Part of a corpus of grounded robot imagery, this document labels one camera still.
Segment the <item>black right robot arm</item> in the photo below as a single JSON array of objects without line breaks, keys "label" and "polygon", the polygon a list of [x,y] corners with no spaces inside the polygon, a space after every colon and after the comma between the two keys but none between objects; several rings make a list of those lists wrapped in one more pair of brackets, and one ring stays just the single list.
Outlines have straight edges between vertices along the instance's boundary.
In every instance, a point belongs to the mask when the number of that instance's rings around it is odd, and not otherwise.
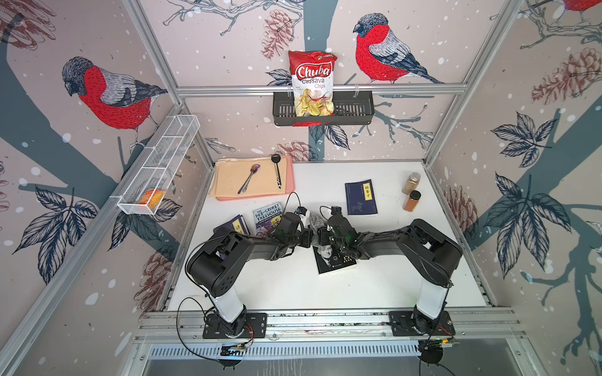
[{"label": "black right robot arm", "polygon": [[330,245],[355,260],[404,256],[422,277],[414,321],[433,326],[441,318],[462,251],[425,220],[414,219],[398,230],[359,233],[346,217],[335,214],[317,228],[317,240],[319,245]]}]

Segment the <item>black portrait cover book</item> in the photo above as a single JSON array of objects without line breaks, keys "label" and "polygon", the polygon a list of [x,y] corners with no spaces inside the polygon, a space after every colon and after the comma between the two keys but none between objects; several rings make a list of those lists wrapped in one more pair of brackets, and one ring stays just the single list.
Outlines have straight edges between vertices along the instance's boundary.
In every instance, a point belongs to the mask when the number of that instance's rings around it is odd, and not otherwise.
[{"label": "black portrait cover book", "polygon": [[357,265],[355,259],[342,254],[337,248],[331,245],[313,246],[313,251],[320,275],[354,268]]}]

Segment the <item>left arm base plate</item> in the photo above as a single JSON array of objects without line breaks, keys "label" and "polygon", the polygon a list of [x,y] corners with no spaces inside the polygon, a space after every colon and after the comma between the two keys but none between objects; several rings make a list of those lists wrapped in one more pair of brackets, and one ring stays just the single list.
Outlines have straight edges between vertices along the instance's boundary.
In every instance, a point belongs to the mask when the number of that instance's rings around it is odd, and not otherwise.
[{"label": "left arm base plate", "polygon": [[202,334],[204,339],[250,339],[264,338],[267,329],[266,313],[244,313],[232,323],[218,313],[206,316]]}]

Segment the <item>blue book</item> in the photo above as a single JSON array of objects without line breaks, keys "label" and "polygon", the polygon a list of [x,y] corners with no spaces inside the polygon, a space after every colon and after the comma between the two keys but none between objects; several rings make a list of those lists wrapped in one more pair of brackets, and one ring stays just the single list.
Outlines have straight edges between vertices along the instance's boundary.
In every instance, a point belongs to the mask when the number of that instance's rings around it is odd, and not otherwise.
[{"label": "blue book", "polygon": [[246,224],[245,218],[242,215],[237,215],[233,219],[228,220],[227,222],[215,227],[213,229],[213,233],[218,232],[222,228],[228,228],[231,231],[235,231],[237,233],[241,233],[244,235],[250,235],[249,227]]},{"label": "blue book", "polygon": [[371,180],[346,183],[346,207],[349,216],[372,216],[378,208]]}]

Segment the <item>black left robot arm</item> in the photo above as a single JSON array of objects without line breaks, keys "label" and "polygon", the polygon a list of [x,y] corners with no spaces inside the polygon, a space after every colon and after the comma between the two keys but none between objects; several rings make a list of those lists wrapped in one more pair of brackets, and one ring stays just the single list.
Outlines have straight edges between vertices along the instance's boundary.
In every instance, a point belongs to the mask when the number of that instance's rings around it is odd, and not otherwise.
[{"label": "black left robot arm", "polygon": [[185,274],[209,296],[221,324],[236,334],[245,325],[246,307],[234,285],[247,261],[277,261],[292,255],[297,247],[310,247],[313,233],[307,227],[308,219],[307,209],[299,207],[285,213],[276,228],[263,237],[222,226],[208,241],[194,248]]}]

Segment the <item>beige spice jar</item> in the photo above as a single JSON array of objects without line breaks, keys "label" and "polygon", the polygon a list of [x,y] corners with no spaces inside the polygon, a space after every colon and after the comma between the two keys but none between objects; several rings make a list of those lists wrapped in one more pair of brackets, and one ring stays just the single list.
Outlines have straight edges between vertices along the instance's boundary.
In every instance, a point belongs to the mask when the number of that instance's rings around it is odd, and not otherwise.
[{"label": "beige spice jar", "polygon": [[421,175],[418,172],[412,172],[407,178],[403,188],[402,193],[409,195],[412,191],[415,191],[417,186],[420,184]]}]

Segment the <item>black wall basket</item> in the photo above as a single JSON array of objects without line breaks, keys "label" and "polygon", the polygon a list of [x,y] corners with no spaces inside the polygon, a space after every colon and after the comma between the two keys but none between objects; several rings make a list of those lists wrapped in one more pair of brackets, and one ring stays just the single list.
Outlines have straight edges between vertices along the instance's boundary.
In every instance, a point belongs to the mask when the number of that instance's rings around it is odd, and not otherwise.
[{"label": "black wall basket", "polygon": [[310,127],[317,125],[369,125],[375,114],[372,92],[335,91],[334,113],[329,116],[297,117],[293,95],[276,92],[273,118],[277,126]]}]

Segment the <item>grey striped cloth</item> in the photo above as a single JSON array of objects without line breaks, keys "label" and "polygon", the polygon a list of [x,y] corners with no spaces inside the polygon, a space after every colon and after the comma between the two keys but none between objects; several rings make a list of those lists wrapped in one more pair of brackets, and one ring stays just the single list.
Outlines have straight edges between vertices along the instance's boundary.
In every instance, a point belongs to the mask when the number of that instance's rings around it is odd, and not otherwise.
[{"label": "grey striped cloth", "polygon": [[327,225],[327,221],[319,213],[310,211],[307,215],[307,226],[314,234],[317,234],[320,228],[327,227]]}]

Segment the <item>black ladle spoon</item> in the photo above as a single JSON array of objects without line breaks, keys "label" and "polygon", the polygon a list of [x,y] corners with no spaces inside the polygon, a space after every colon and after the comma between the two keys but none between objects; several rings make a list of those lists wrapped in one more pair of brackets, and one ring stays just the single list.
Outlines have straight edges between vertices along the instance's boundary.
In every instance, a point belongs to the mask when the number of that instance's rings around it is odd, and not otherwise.
[{"label": "black ladle spoon", "polygon": [[280,154],[273,154],[271,155],[271,161],[274,164],[274,168],[276,171],[276,180],[277,180],[277,187],[278,189],[282,189],[282,177],[280,174],[280,169],[279,169],[279,162],[281,161],[282,157]]}]

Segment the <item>orange packet in shelf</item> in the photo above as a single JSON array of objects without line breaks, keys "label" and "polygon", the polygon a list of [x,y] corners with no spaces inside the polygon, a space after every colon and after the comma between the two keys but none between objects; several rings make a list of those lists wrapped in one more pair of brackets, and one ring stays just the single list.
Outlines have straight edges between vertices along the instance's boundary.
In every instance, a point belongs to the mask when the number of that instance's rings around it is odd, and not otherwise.
[{"label": "orange packet in shelf", "polygon": [[140,197],[140,199],[136,202],[138,205],[147,206],[150,209],[155,208],[163,199],[166,192],[159,189],[151,189]]}]

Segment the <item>Treehouse colourful paperback book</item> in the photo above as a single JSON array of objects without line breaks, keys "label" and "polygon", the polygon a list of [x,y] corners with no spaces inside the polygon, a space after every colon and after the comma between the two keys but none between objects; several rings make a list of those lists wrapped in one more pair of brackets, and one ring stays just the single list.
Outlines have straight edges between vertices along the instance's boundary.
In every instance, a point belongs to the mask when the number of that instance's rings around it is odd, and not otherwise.
[{"label": "Treehouse colourful paperback book", "polygon": [[279,202],[273,203],[253,211],[256,224],[256,235],[263,237],[274,231],[282,219],[283,208]]}]

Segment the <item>iridescent purple spoon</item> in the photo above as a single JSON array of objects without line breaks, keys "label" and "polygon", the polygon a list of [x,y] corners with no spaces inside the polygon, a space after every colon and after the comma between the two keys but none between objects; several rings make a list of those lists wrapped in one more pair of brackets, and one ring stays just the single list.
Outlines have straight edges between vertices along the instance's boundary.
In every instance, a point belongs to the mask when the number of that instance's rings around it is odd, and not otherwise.
[{"label": "iridescent purple spoon", "polygon": [[252,177],[259,171],[260,169],[260,164],[254,164],[251,168],[250,168],[250,173],[248,178],[246,179],[246,181],[244,181],[243,185],[240,187],[240,189],[238,190],[238,194],[244,193],[247,191],[250,180],[252,179]]}]

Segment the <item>orange spice jar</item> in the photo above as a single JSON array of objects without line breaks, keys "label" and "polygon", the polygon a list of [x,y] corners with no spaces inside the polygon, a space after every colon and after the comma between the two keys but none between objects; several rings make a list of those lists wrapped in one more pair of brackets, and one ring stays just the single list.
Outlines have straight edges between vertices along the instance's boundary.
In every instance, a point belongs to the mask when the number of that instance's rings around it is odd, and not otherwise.
[{"label": "orange spice jar", "polygon": [[420,202],[422,194],[419,191],[413,190],[409,193],[408,199],[404,204],[403,209],[407,212],[413,212]]}]

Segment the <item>red Chuba chips bag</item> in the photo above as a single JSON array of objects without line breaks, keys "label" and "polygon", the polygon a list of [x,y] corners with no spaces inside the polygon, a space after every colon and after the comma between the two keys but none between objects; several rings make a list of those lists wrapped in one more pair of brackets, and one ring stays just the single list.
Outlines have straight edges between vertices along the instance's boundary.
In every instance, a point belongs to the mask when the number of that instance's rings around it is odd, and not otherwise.
[{"label": "red Chuba chips bag", "polygon": [[298,118],[334,115],[337,57],[332,53],[289,51],[295,114]]}]

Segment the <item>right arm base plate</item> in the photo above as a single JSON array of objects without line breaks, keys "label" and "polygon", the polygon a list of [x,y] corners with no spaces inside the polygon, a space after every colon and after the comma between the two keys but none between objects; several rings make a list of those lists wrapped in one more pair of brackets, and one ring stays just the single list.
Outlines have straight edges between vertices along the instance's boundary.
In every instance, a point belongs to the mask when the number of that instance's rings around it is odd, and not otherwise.
[{"label": "right arm base plate", "polygon": [[429,319],[418,311],[398,310],[388,313],[389,325],[395,337],[432,335],[433,337],[452,337],[456,335],[452,319],[444,310],[440,318]]}]

